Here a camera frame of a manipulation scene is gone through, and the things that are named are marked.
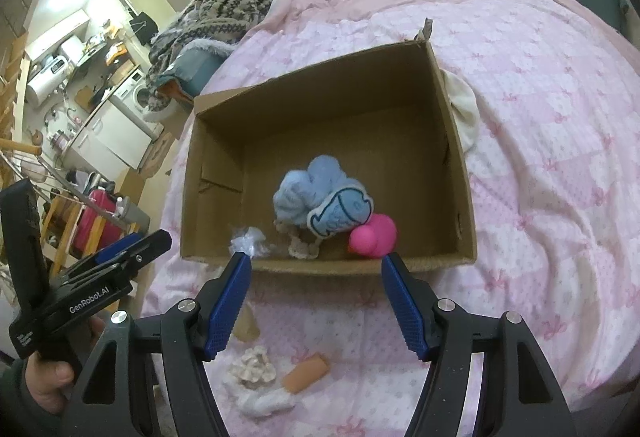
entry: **sleeve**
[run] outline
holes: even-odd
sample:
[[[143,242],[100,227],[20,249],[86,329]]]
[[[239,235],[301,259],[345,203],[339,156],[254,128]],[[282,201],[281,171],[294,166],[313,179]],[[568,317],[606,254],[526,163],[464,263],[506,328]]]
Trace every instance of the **sleeve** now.
[[[18,359],[0,377],[0,435],[54,437],[60,417],[36,404],[24,382],[26,362]]]

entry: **white cloth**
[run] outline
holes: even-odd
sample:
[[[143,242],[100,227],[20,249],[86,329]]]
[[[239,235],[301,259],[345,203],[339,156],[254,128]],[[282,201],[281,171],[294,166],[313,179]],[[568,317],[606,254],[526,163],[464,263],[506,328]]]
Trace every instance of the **white cloth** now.
[[[459,76],[441,69],[444,86],[453,110],[453,118],[458,127],[462,151],[467,152],[478,140],[480,130],[480,111],[474,91]]]
[[[222,379],[222,384],[240,413],[252,419],[267,417],[274,412],[296,406],[295,396],[284,388],[249,390],[240,385],[231,374]]]

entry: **kitchen cabinet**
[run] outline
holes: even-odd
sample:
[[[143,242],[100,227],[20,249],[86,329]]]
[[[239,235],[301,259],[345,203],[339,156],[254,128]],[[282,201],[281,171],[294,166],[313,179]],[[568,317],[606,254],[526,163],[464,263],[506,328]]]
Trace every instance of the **kitchen cabinet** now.
[[[65,168],[96,171],[115,181],[129,168],[138,169],[151,137],[114,106],[110,91],[62,153]]]
[[[140,166],[151,138],[110,101],[89,121],[89,128],[96,138],[130,167]]]
[[[33,40],[25,51],[31,62],[40,61],[47,54],[55,52],[58,46],[71,36],[83,37],[88,24],[89,16],[83,10],[76,11]]]
[[[100,142],[90,128],[80,132],[66,149],[64,166],[94,170],[110,181],[115,181],[129,168],[120,157]]]

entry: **red suitcase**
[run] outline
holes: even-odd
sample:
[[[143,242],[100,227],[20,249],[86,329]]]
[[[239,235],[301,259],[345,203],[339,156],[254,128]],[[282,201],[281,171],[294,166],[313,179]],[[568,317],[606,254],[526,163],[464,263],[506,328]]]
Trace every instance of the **red suitcase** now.
[[[89,194],[89,198],[103,210],[107,210],[108,212],[114,212],[116,210],[116,203],[110,200],[107,192],[104,190],[93,190]],[[73,247],[80,253],[84,252],[84,247],[89,241],[89,234],[91,234],[91,227],[94,225],[94,220],[97,216],[98,214],[96,212],[88,208],[85,209],[80,216],[78,230],[76,231],[76,236],[74,237],[73,242]],[[100,242],[98,243],[98,248],[96,249],[96,251],[98,249],[107,247],[108,245],[118,240],[121,234],[122,231],[121,229],[119,229],[119,227],[116,227],[110,222],[107,222],[104,225],[104,230],[102,231],[102,236],[100,237]]]

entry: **washing machine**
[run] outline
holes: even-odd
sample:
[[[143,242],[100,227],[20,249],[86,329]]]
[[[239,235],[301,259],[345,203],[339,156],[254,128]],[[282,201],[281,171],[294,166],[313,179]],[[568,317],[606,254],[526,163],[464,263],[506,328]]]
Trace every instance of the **washing machine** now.
[[[143,114],[149,103],[151,91],[146,88],[145,74],[135,69],[110,97],[111,102],[132,122],[138,125],[152,140],[156,140],[164,128],[159,123],[146,122]]]

